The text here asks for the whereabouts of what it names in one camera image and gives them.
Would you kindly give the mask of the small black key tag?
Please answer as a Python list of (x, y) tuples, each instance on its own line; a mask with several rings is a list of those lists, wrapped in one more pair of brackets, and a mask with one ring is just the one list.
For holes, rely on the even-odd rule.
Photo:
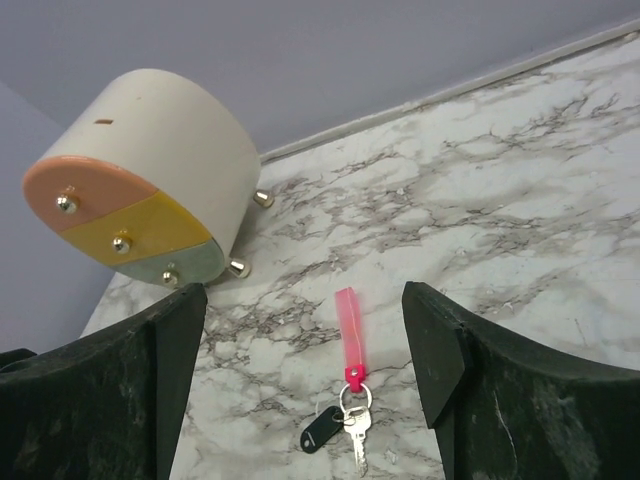
[(300, 447), (304, 453), (313, 454), (339, 433), (345, 433), (353, 446), (358, 475), (364, 477), (368, 471), (365, 441), (371, 425), (371, 413), (366, 405), (346, 410), (331, 406), (303, 429)]

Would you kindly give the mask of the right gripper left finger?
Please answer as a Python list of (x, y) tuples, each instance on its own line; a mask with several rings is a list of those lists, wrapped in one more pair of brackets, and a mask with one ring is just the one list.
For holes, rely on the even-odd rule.
[(169, 478), (207, 303), (191, 284), (63, 347), (2, 353), (2, 478)]

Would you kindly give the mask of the pink keyring tag with ring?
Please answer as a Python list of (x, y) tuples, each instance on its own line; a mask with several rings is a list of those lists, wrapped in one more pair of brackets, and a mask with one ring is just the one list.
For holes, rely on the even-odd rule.
[(336, 314), (344, 353), (344, 382), (340, 391), (340, 408), (345, 411), (343, 396), (346, 391), (366, 394), (366, 406), (371, 408), (373, 397), (365, 384), (367, 365), (365, 340), (362, 331), (362, 315), (357, 294), (352, 287), (339, 290), (334, 295)]

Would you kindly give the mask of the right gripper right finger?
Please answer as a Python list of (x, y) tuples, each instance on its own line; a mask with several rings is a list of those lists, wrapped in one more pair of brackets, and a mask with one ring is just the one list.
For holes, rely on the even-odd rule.
[(639, 374), (583, 359), (409, 282), (402, 311), (449, 479), (635, 479)]

